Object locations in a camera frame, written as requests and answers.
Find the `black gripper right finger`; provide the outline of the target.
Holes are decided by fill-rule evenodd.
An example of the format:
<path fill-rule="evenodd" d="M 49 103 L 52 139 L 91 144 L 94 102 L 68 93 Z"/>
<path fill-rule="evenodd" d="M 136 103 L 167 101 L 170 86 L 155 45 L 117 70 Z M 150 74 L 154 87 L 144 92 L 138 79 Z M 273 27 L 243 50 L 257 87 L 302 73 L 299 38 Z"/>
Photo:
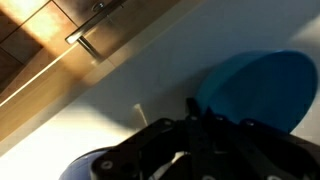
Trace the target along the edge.
<path fill-rule="evenodd" d="M 236 124 L 210 110 L 203 128 L 217 180 L 320 180 L 314 143 L 253 119 Z"/>

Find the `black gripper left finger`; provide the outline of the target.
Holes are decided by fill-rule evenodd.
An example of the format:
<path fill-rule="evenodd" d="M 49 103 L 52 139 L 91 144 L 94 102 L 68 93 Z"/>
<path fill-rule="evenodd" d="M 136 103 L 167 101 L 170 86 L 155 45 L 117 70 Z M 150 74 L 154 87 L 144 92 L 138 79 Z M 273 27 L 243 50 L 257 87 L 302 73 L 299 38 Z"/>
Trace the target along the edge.
<path fill-rule="evenodd" d="M 91 180 L 148 180 L 169 162 L 173 165 L 161 180 L 202 180 L 212 173 L 200 107 L 193 98 L 186 105 L 186 119 L 161 118 L 98 156 L 91 165 Z"/>

